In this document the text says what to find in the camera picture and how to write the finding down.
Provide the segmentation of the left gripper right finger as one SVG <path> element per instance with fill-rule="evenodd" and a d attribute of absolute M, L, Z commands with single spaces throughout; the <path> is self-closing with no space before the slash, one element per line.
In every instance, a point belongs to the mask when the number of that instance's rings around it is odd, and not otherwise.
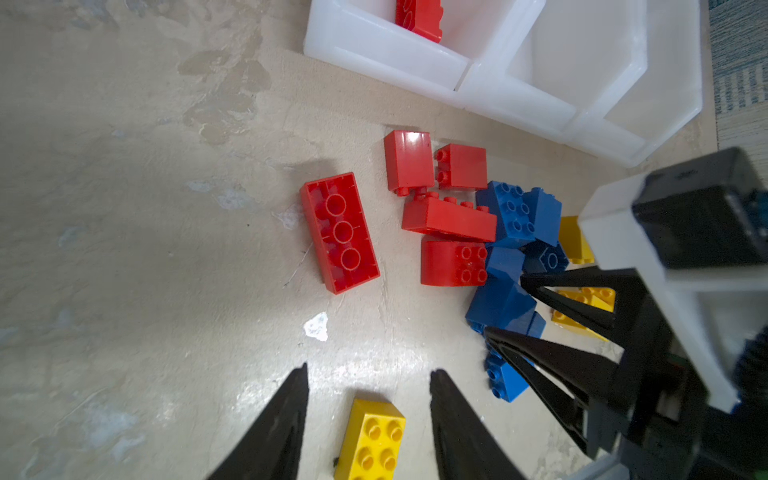
<path fill-rule="evenodd" d="M 445 370 L 431 372 L 430 394 L 440 479 L 525 479 Z"/>

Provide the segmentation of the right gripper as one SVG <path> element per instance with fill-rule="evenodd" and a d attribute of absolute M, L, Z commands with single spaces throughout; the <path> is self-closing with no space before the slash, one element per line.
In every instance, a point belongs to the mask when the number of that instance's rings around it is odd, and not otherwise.
<path fill-rule="evenodd" d="M 736 363 L 739 400 L 708 406 L 703 382 L 672 352 L 673 335 L 634 269 L 588 267 L 523 274 L 522 288 L 624 348 L 619 363 L 547 340 L 487 327 L 487 344 L 529 384 L 587 456 L 614 453 L 637 479 L 767 476 L 767 332 Z M 550 287 L 610 288 L 609 312 Z"/>

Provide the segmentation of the blue large square brick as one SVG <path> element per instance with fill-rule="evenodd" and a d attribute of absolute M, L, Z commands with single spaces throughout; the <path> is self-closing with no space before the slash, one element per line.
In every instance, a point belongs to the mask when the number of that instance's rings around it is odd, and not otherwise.
<path fill-rule="evenodd" d="M 491 277 L 477 288 L 465 318 L 470 327 L 480 334 L 487 327 L 526 334 L 536 304 L 536 300 L 517 282 Z"/>

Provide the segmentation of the blue tall brick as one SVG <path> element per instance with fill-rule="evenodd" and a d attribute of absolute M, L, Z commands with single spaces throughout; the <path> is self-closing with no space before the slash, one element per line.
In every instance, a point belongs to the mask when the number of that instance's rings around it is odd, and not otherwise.
<path fill-rule="evenodd" d="M 556 246 L 559 240 L 562 203 L 540 187 L 524 193 L 523 202 L 529 209 L 535 238 L 547 245 Z"/>

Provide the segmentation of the blue long studded brick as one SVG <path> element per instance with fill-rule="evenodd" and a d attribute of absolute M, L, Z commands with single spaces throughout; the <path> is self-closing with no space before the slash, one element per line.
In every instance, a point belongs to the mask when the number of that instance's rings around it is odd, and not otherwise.
<path fill-rule="evenodd" d="M 496 216 L 494 247 L 521 248 L 535 241 L 535 226 L 523 194 L 521 187 L 497 181 L 475 192 L 477 205 L 487 207 Z"/>

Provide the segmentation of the red square brick studs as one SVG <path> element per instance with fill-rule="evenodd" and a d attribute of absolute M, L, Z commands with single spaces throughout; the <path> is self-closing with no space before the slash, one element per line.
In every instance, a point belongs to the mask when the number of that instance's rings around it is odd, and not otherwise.
<path fill-rule="evenodd" d="M 421 283 L 435 287 L 482 286 L 488 250 L 483 243 L 425 239 L 421 243 Z"/>

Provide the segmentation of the red long curved brick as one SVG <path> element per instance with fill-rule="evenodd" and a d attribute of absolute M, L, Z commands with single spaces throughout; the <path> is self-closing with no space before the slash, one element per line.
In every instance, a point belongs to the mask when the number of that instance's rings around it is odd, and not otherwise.
<path fill-rule="evenodd" d="M 443 36 L 440 28 L 443 13 L 440 0 L 397 0 L 395 24 L 439 43 Z"/>

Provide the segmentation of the yellow studded brick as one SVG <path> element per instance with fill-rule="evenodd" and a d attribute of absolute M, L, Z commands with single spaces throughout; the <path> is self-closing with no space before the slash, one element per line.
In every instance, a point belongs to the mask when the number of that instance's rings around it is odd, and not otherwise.
<path fill-rule="evenodd" d="M 610 311 L 610 312 L 613 311 L 613 307 L 609 303 L 605 302 L 600 297 L 598 297 L 598 296 L 596 296 L 596 295 L 594 295 L 592 293 L 585 293 L 585 292 L 582 292 L 582 291 L 579 291 L 579 292 L 577 292 L 577 291 L 564 291 L 564 290 L 559 290 L 558 293 L 563 295 L 563 296 L 565 296 L 568 299 L 576 300 L 576 301 L 578 301 L 580 303 L 583 303 L 583 304 L 586 304 L 586 305 L 589 305 L 589 306 L 597 307 L 597 308 L 605 310 L 605 311 Z M 571 331 L 573 333 L 577 333 L 577 334 L 580 334 L 580 335 L 583 335 L 583 336 L 589 336 L 589 337 L 593 337 L 593 338 L 597 338 L 597 339 L 606 341 L 606 338 L 604 338 L 601 335 L 593 332 L 592 330 L 584 327 L 583 325 L 579 324 L 575 320 L 571 319 L 570 317 L 564 315 L 563 313 L 561 313 L 561 312 L 559 312 L 557 310 L 554 310 L 552 312 L 552 321 L 555 324 L 559 325 L 560 327 L 562 327 L 562 328 L 564 328 L 566 330 L 569 330 L 569 331 Z"/>

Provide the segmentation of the yellow long brick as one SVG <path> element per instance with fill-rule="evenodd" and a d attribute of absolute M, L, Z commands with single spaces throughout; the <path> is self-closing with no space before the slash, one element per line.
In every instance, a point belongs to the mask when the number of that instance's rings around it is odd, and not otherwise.
<path fill-rule="evenodd" d="M 406 418 L 391 403 L 355 399 L 344 435 L 336 480 L 392 480 Z"/>

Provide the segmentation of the yellow tall brick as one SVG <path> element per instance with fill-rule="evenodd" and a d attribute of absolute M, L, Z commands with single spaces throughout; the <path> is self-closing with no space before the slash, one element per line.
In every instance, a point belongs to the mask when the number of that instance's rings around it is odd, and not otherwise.
<path fill-rule="evenodd" d="M 559 243 L 572 264 L 586 265 L 596 262 L 595 256 L 578 225 L 577 216 L 561 218 Z"/>

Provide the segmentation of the dark blue hollow brick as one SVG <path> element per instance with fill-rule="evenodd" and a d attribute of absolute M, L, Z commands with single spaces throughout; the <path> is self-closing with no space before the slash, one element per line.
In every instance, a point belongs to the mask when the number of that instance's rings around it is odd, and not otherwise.
<path fill-rule="evenodd" d="M 526 274 L 563 272 L 569 266 L 569 260 L 559 243 L 551 246 L 537 240 L 525 245 L 522 252 L 525 255 L 523 271 Z"/>

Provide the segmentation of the white bin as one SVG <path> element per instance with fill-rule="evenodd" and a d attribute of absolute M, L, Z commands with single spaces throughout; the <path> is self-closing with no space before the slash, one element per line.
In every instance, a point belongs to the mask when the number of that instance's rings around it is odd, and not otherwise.
<path fill-rule="evenodd" d="M 605 118 L 648 68 L 644 1 L 494 1 L 457 87 L 467 109 L 560 143 Z"/>
<path fill-rule="evenodd" d="M 647 3 L 648 67 L 604 118 L 569 145 L 624 167 L 645 161 L 703 106 L 700 4 Z"/>
<path fill-rule="evenodd" d="M 442 1 L 440 41 L 396 24 L 394 1 L 314 1 L 306 56 L 445 104 L 488 103 L 542 1 Z"/>

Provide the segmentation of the red brick top right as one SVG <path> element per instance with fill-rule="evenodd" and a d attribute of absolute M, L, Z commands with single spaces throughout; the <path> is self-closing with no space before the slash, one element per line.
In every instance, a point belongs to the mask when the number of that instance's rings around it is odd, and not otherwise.
<path fill-rule="evenodd" d="M 441 190 L 487 188 L 487 153 L 484 148 L 448 144 L 436 152 L 437 182 Z"/>

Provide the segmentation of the middle white bin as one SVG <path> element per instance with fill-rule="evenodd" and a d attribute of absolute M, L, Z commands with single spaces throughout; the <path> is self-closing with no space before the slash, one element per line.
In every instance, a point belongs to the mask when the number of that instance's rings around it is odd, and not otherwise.
<path fill-rule="evenodd" d="M 457 87 L 467 109 L 560 143 L 605 118 L 648 68 L 644 1 L 494 1 Z"/>

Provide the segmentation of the left white bin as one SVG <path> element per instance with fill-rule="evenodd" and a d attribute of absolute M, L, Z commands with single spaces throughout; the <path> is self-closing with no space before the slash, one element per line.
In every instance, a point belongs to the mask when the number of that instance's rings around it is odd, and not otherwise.
<path fill-rule="evenodd" d="M 306 56 L 445 104 L 488 103 L 542 1 L 442 1 L 440 41 L 396 24 L 394 1 L 314 1 Z"/>

